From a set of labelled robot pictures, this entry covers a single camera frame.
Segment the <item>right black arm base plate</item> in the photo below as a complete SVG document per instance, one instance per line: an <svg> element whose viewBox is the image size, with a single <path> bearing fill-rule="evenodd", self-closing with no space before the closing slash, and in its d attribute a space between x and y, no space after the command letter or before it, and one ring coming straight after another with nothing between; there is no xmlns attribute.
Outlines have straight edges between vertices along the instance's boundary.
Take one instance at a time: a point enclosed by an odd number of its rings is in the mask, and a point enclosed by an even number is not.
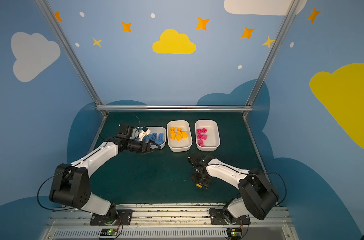
<svg viewBox="0 0 364 240"><path fill-rule="evenodd" d="M212 225L249 225L251 223L249 215L235 218L222 209L210 208L209 215Z"/></svg>

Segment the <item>aluminium front rail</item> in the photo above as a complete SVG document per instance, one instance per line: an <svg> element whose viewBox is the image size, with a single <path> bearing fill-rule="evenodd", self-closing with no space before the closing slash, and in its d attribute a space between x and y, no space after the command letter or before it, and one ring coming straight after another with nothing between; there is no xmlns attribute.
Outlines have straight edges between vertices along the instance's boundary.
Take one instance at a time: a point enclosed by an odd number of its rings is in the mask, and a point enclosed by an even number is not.
<svg viewBox="0 0 364 240"><path fill-rule="evenodd" d="M92 214L79 210L53 212L42 240L226 240L227 228L243 231L241 240L297 240L298 234L286 208L273 208L264 220L250 216L249 225L212 225L209 209L220 203L121 204L133 210L128 226L90 226ZM101 229L117 229L115 238L100 238Z"/></svg>

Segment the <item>left white plastic bin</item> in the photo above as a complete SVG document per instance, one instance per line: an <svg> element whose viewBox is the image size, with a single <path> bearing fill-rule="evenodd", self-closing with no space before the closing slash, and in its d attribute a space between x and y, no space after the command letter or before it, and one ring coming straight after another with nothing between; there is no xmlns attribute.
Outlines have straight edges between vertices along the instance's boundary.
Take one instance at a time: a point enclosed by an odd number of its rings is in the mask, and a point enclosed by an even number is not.
<svg viewBox="0 0 364 240"><path fill-rule="evenodd" d="M156 144L160 146L160 149L163 149L166 145L167 140L167 131L163 127L147 127L150 130L150 133L143 137L146 143L150 140L154 141Z"/></svg>

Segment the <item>middle white plastic bin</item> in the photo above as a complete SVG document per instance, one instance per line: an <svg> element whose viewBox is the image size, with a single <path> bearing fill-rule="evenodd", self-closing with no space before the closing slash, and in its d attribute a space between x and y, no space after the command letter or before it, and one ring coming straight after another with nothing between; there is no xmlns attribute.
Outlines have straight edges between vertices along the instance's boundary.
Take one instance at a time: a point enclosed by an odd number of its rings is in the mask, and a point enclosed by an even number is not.
<svg viewBox="0 0 364 240"><path fill-rule="evenodd" d="M187 152L193 144L189 123L185 120L168 122L167 141L172 152Z"/></svg>

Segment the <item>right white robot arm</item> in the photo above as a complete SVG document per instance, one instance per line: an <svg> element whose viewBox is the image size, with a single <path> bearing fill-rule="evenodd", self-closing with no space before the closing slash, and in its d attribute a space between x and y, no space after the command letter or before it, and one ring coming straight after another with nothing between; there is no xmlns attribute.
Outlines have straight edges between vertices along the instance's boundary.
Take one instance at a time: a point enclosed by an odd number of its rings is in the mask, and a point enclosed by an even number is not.
<svg viewBox="0 0 364 240"><path fill-rule="evenodd" d="M287 197L287 187L283 182L284 195L281 198L268 175L259 169L245 170L223 163L213 156L193 153L188 162L195 169L191 180L201 189L208 189L212 179L220 179L239 190L240 197L229 201L222 209L211 208L209 213L217 224L234 225L250 216L264 220L268 213L282 204Z"/></svg>

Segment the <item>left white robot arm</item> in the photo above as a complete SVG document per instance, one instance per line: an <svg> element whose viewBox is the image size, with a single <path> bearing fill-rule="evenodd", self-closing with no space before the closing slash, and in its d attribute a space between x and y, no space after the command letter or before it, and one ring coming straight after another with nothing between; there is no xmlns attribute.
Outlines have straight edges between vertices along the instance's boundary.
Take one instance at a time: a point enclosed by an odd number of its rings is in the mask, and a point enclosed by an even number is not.
<svg viewBox="0 0 364 240"><path fill-rule="evenodd" d="M75 208L92 213L96 217L107 219L108 224L117 218L116 205L94 195L90 178L108 160L124 151L141 155L163 148L165 137L160 141L158 134L163 134L163 127L137 127L120 125L119 132L105 139L99 147L71 164L60 164L55 169L49 200L64 205L67 209Z"/></svg>

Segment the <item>blue long lego brick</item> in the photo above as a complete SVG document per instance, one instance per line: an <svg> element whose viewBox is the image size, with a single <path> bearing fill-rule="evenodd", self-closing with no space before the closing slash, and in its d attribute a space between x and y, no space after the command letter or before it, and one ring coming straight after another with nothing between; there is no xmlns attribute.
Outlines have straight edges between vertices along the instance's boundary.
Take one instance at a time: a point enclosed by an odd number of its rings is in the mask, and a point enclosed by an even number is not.
<svg viewBox="0 0 364 240"><path fill-rule="evenodd" d="M147 141L152 140L152 134L145 136L144 138Z"/></svg>
<svg viewBox="0 0 364 240"><path fill-rule="evenodd" d="M152 134L152 141L156 142L157 141L157 133Z"/></svg>
<svg viewBox="0 0 364 240"><path fill-rule="evenodd" d="M165 143L165 135L164 134L159 134L159 138L157 139L157 144L162 145L164 143Z"/></svg>

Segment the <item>left green circuit board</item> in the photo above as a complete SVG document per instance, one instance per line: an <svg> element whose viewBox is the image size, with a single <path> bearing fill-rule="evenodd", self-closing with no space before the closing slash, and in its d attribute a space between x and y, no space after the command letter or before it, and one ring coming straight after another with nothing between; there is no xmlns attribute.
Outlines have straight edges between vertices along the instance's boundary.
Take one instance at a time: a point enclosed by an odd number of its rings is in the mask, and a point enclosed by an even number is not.
<svg viewBox="0 0 364 240"><path fill-rule="evenodd" d="M115 238L118 236L117 229L101 229L100 238Z"/></svg>

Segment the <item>right green circuit board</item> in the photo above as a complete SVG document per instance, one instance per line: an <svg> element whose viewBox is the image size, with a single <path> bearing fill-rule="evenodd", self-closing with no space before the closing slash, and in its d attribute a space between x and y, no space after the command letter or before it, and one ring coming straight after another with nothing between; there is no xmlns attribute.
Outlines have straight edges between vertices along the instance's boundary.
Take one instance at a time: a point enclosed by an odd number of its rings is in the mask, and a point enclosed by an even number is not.
<svg viewBox="0 0 364 240"><path fill-rule="evenodd" d="M243 237L243 231L239 228L227 228L227 240L240 240Z"/></svg>

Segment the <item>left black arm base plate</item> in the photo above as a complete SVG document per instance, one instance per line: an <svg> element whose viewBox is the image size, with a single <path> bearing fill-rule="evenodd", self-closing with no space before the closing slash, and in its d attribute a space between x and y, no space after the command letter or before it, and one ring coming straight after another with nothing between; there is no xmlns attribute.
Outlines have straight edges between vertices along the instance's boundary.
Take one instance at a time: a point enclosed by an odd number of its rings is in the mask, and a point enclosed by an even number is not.
<svg viewBox="0 0 364 240"><path fill-rule="evenodd" d="M92 214L90 226L128 226L131 223L133 210L118 209L109 211L106 215Z"/></svg>

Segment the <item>white plastic bin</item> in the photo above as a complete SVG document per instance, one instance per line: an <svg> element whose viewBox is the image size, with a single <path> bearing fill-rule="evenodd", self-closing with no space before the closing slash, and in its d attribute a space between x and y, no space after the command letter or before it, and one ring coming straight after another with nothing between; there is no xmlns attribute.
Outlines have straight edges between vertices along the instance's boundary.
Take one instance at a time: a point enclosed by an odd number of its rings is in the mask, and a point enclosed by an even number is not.
<svg viewBox="0 0 364 240"><path fill-rule="evenodd" d="M200 147L198 145L199 139L197 138L197 136L199 134L197 134L197 129L202 130L203 128L206 128L208 131L205 134L201 133L201 135L207 135L208 137L207 137L207 140L202 139L204 141L205 147ZM221 144L221 140L220 140L218 124L215 121L198 120L195 123L195 130L196 130L196 145L200 151L213 152L213 151L217 150L217 148Z"/></svg>
<svg viewBox="0 0 364 240"><path fill-rule="evenodd" d="M187 152L193 144L189 123L185 120L168 122L167 141L172 152Z"/></svg>
<svg viewBox="0 0 364 240"><path fill-rule="evenodd" d="M150 133L143 137L146 143L150 140L154 141L156 144L160 146L160 149L163 149L166 145L167 140L167 131L163 127L147 127L150 130Z"/></svg>

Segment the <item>green circuit board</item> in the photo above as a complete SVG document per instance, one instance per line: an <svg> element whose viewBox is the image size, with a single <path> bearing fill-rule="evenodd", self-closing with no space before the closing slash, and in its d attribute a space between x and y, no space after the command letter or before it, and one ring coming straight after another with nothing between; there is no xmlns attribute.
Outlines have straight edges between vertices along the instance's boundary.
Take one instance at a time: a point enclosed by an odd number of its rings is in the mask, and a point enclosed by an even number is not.
<svg viewBox="0 0 364 240"><path fill-rule="evenodd" d="M117 229L101 229L100 238L115 238L118 236Z"/></svg>
<svg viewBox="0 0 364 240"><path fill-rule="evenodd" d="M243 237L243 231L239 228L227 228L227 240L240 240Z"/></svg>

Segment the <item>right white plastic bin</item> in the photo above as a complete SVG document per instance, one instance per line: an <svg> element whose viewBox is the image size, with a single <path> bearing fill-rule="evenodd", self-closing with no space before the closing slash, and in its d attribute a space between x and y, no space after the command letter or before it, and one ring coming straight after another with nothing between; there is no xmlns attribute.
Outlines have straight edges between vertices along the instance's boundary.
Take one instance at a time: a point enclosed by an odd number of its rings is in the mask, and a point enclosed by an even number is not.
<svg viewBox="0 0 364 240"><path fill-rule="evenodd" d="M201 135L207 135L208 137L207 137L207 140L202 139L204 141L205 147L200 147L198 145L199 139L197 138L197 136L199 134L197 134L197 129L202 130L203 128L206 128L208 131L205 134L201 133ZM196 130L196 145L200 151L213 152L213 151L217 150L217 148L221 144L221 140L220 140L218 124L215 121L198 120L195 123L195 130Z"/></svg>

